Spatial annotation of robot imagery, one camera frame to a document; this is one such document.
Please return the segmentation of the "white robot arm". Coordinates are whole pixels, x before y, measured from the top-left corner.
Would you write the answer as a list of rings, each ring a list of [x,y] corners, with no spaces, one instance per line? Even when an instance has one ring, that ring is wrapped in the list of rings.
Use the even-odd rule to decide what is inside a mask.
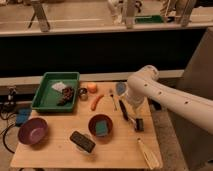
[[[150,98],[198,127],[213,134],[213,100],[192,95],[157,82],[159,71],[146,65],[127,79],[125,98],[132,107],[139,107]]]

